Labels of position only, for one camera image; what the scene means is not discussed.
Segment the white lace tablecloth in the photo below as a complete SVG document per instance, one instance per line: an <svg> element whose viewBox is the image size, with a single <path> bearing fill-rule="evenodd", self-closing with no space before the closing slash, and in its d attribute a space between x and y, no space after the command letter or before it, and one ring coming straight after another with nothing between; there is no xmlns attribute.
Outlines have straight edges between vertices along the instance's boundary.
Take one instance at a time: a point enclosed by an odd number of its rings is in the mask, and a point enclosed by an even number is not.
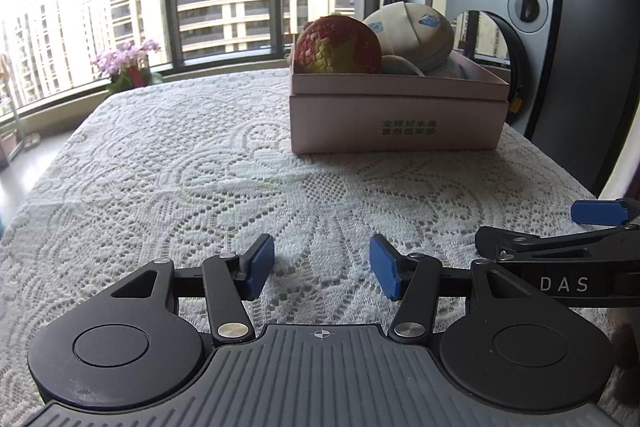
<svg viewBox="0 0 640 427"><path fill-rule="evenodd" d="M568 210L587 190L508 126L490 152L296 157L288 96L287 70L225 74L113 96L80 126L0 243L0 425L41 405L26 365L33 335L151 259L198 266L268 232L276 263L247 304L256 330L387 327L396 304L369 270L374 233L468 267L480 225L583 230ZM606 327L602 311L585 313ZM201 299L180 314L208 330ZM461 299L441 299L436 327L462 314ZM608 393L601 404L628 416Z"/></svg>

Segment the blue sticker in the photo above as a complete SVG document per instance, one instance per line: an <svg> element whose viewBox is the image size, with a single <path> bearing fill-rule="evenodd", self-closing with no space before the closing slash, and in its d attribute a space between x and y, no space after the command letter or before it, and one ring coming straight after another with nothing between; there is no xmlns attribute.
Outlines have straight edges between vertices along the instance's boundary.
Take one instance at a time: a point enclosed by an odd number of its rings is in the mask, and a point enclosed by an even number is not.
<svg viewBox="0 0 640 427"><path fill-rule="evenodd" d="M418 21L418 24L428 26L429 28L435 28L438 26L438 24L440 24L440 18L427 13L422 16L422 18Z"/></svg>
<svg viewBox="0 0 640 427"><path fill-rule="evenodd" d="M382 22L370 22L368 26L373 30L374 33L380 33L384 29L382 27Z"/></svg>

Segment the red woven ball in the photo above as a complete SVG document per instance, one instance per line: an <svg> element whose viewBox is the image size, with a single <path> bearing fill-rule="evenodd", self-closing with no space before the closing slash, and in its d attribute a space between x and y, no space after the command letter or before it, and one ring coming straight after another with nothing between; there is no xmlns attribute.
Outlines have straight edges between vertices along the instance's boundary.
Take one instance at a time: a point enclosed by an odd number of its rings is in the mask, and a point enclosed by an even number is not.
<svg viewBox="0 0 640 427"><path fill-rule="evenodd" d="M345 15L320 17L296 43L295 73L380 73L381 64L375 33Z"/></svg>

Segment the box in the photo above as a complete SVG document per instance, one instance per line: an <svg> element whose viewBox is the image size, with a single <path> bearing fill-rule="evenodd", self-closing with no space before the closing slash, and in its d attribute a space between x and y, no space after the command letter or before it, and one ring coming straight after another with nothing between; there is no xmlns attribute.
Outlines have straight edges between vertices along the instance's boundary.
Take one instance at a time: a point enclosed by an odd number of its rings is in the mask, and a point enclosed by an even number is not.
<svg viewBox="0 0 640 427"><path fill-rule="evenodd" d="M291 73L291 150L495 149L509 84L456 52L450 58L469 80Z"/></svg>

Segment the metal screw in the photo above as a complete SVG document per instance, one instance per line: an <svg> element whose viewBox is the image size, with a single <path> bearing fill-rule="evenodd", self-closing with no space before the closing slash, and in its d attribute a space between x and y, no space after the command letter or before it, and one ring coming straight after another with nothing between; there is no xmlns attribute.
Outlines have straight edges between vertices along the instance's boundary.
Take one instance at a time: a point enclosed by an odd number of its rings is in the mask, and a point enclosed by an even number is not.
<svg viewBox="0 0 640 427"><path fill-rule="evenodd" d="M401 322L396 325L394 331L396 332L396 335L399 335L400 337L414 339L415 337L424 335L426 330L422 324L418 324L417 322Z"/></svg>
<svg viewBox="0 0 640 427"><path fill-rule="evenodd" d="M218 328L218 334L226 339L239 339L249 332L249 327L240 322L228 322Z"/></svg>
<svg viewBox="0 0 640 427"><path fill-rule="evenodd" d="M513 259L513 254L506 253L504 250L502 250L498 256L498 261L510 261L511 259Z"/></svg>

